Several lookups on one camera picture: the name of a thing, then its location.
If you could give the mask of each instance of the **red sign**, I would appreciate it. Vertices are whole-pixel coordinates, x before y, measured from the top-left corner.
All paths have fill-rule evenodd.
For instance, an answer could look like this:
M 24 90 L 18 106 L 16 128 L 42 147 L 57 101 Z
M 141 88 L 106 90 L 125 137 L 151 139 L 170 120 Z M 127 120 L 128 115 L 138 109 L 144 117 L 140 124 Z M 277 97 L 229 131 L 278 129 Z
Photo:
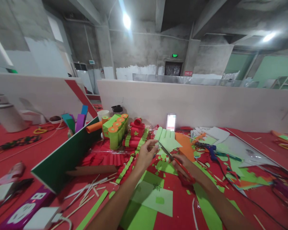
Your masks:
M 192 71 L 185 71 L 185 76 L 192 76 Z

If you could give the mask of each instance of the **paper cup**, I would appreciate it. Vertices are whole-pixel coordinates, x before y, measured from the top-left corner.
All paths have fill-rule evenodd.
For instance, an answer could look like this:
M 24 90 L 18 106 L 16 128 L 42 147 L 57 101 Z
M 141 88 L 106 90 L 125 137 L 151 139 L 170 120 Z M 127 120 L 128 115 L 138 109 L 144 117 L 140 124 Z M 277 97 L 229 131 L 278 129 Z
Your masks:
M 110 111 L 109 110 L 100 110 L 97 112 L 97 115 L 98 115 L 99 121 L 102 121 L 103 116 L 110 117 Z

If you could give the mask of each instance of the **white partition wall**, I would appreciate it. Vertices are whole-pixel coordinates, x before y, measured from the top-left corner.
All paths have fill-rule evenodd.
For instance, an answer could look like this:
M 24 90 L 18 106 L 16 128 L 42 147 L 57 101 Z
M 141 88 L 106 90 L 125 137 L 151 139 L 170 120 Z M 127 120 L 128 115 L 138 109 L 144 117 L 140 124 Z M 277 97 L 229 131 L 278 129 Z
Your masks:
M 288 90 L 98 80 L 103 109 L 120 104 L 131 118 L 165 126 L 167 113 L 178 126 L 236 128 L 288 133 Z

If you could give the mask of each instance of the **fluorescent light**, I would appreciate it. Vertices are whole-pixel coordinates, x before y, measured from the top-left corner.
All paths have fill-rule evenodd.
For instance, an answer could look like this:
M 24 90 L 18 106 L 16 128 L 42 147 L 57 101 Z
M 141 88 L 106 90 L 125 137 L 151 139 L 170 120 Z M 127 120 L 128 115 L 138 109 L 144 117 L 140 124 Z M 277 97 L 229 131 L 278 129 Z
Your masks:
M 276 35 L 275 32 L 270 33 L 269 35 L 265 36 L 265 38 L 263 39 L 263 41 L 264 41 L 264 42 L 270 41 L 275 35 Z
M 124 26 L 127 29 L 130 29 L 131 20 L 130 20 L 130 17 L 128 16 L 128 14 L 126 14 L 126 13 L 123 14 L 123 22 L 124 22 Z

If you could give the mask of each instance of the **glue gun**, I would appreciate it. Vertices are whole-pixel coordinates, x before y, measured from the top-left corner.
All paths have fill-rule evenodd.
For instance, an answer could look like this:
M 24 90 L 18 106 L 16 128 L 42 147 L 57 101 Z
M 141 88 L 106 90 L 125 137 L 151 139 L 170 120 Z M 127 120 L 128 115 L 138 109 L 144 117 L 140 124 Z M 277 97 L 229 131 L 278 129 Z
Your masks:
M 0 185 L 12 183 L 18 180 L 25 170 L 25 165 L 22 162 L 15 164 L 5 176 L 0 178 Z

